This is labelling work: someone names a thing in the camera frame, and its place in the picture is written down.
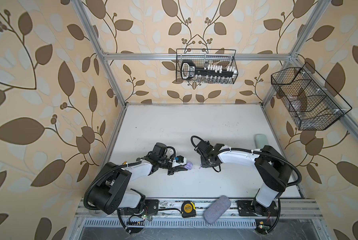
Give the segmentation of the purple earbud charging case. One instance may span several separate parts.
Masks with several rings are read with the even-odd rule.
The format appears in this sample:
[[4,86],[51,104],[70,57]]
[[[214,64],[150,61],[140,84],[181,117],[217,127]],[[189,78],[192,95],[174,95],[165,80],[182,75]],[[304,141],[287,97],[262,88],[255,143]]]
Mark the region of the purple earbud charging case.
[[192,168],[193,168],[193,163],[191,163],[191,162],[188,162],[186,165],[185,165],[185,168],[187,169],[187,170],[191,170]]

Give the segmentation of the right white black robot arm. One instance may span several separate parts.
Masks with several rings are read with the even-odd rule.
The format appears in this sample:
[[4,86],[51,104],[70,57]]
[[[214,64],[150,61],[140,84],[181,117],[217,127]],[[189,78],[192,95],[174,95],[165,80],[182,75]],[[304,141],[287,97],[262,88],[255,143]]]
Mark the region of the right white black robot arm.
[[255,168],[263,184],[254,197],[249,209],[256,215],[264,215],[286,188],[296,186],[302,175],[296,166],[287,161],[273,147],[265,145],[258,150],[230,148],[224,144],[211,145],[198,136],[191,136],[195,151],[201,156],[203,168],[220,172],[222,164],[237,164]]

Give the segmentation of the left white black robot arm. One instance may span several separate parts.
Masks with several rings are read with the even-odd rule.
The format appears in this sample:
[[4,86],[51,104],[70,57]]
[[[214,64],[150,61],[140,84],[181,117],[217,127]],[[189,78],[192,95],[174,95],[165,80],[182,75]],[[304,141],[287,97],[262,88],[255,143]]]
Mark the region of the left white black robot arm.
[[150,176],[159,169],[167,170],[169,176],[176,172],[188,171],[187,165],[187,159],[178,156],[174,147],[156,143],[152,151],[134,163],[105,164],[86,190],[83,205],[88,210],[102,211],[107,215],[121,209],[132,215],[146,213],[148,207],[145,195],[129,188],[128,184]]

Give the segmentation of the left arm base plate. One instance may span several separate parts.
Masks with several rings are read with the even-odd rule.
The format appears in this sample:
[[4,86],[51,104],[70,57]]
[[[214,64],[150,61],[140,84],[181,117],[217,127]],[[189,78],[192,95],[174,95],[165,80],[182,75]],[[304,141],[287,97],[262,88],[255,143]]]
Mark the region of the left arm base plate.
[[157,214],[159,208],[158,199],[142,200],[135,208],[122,208],[124,215],[138,215],[138,216],[154,216]]

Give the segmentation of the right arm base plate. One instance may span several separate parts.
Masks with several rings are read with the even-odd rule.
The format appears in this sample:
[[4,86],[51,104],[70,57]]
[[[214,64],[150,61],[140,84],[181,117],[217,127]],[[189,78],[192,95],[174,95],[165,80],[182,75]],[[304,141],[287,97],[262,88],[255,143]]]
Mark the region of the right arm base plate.
[[275,201],[272,201],[269,207],[263,207],[254,200],[239,200],[236,202],[239,216],[241,217],[277,217],[279,207]]

